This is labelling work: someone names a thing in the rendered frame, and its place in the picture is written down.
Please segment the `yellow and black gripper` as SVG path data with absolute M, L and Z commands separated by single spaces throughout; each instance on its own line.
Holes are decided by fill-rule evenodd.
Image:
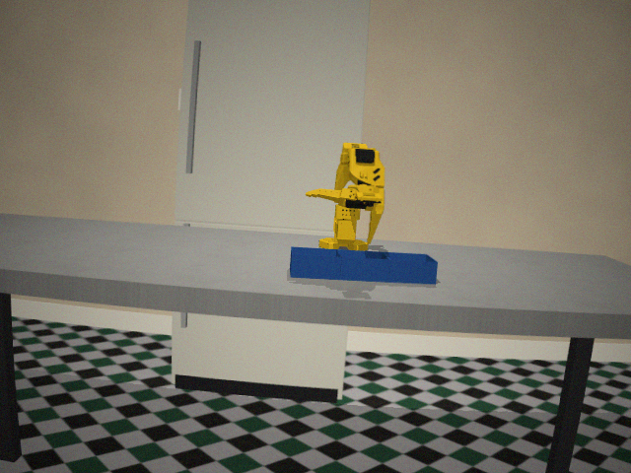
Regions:
M 374 197 L 363 197 L 362 194 L 364 196 Z M 367 184 L 349 185 L 348 188 L 342 188 L 342 190 L 312 190 L 307 192 L 306 196 L 312 196 L 315 198 L 320 197 L 335 201 L 338 202 L 339 206 L 345 208 L 365 209 L 365 211 L 371 211 L 367 244 L 371 243 L 385 208 L 385 190 L 383 188 L 368 186 Z

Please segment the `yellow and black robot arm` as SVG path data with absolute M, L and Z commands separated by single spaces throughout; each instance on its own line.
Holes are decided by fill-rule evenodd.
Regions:
M 366 144 L 343 143 L 334 190 L 342 190 L 350 180 L 356 185 L 385 187 L 385 167 L 376 148 L 369 149 Z M 327 249 L 347 246 L 349 250 L 368 250 L 366 242 L 355 239 L 357 220 L 360 220 L 360 209 L 345 208 L 336 204 L 334 238 L 320 239 L 319 246 Z

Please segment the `blue open bin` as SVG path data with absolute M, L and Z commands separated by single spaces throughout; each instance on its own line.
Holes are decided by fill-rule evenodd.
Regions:
M 436 285 L 428 254 L 291 247 L 290 277 Z

